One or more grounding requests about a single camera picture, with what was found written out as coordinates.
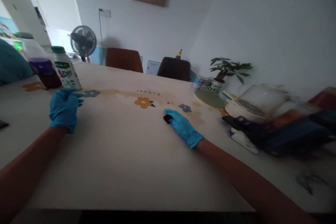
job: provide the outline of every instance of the green bottle cap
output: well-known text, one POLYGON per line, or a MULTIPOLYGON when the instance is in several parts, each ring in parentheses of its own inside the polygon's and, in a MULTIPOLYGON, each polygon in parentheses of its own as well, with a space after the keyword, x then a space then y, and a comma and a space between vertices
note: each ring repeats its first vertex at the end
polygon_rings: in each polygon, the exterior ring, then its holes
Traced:
POLYGON ((65 53, 64 47, 60 47, 60 46, 52 46, 51 50, 53 53, 65 53))

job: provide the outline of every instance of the gloved hand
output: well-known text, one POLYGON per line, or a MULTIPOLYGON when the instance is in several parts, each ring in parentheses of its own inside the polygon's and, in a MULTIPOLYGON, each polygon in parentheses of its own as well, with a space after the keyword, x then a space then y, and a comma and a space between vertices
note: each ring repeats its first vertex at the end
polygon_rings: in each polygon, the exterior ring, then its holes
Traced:
POLYGON ((170 119, 171 125, 176 133, 187 141, 190 149, 194 148, 204 138, 192 127, 188 119, 179 112, 171 109, 165 109, 164 112, 172 116, 172 119, 170 119))
POLYGON ((65 126, 73 134, 77 125, 77 107, 83 105, 83 94, 74 93, 76 89, 60 89, 50 101, 50 127, 65 126))

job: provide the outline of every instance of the rainbow flag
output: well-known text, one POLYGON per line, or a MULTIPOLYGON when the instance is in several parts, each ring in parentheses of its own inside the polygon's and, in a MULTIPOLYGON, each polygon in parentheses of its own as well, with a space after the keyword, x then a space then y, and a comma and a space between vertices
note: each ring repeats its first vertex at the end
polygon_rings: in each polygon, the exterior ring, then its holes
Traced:
POLYGON ((181 49, 181 51, 178 53, 178 55, 175 57, 175 58, 177 58, 177 59, 181 59, 181 53, 182 53, 182 49, 181 49))

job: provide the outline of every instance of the wall outlet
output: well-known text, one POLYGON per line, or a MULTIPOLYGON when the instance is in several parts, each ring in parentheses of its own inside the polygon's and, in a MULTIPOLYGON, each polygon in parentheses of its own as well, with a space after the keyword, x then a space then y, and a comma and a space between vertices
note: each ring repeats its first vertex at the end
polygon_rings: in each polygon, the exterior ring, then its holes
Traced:
POLYGON ((108 17, 111 18, 111 10, 109 9, 103 9, 103 8, 99 8, 99 16, 104 16, 104 17, 108 17))

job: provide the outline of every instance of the green plate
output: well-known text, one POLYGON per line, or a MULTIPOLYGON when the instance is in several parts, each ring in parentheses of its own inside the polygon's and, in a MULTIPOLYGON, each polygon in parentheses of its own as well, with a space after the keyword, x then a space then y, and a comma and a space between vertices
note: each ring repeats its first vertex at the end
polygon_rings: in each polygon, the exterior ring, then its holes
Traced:
POLYGON ((224 108, 224 101, 216 94, 207 90, 198 89, 195 91, 195 97, 201 102, 216 108, 224 108))

